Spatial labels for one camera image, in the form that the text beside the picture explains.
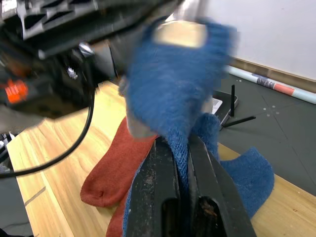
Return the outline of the ribbed finger of the black left gripper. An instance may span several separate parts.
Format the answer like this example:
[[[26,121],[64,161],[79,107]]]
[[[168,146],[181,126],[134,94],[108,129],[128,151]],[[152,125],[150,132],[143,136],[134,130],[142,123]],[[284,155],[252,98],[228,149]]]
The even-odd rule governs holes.
[[[35,58],[97,42],[171,13],[179,0],[3,0],[0,38]]]

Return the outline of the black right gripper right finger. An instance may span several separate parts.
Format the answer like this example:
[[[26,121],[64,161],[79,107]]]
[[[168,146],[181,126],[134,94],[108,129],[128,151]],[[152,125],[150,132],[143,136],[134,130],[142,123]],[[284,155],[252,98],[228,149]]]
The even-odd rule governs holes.
[[[256,235],[232,178],[197,135],[189,138],[188,172],[193,236]]]

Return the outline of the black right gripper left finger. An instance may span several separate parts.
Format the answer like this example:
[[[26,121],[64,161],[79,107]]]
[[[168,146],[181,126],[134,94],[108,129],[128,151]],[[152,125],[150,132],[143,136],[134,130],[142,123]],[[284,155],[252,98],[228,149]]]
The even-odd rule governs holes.
[[[157,138],[137,169],[125,206],[125,236],[178,237],[180,193],[173,155]]]

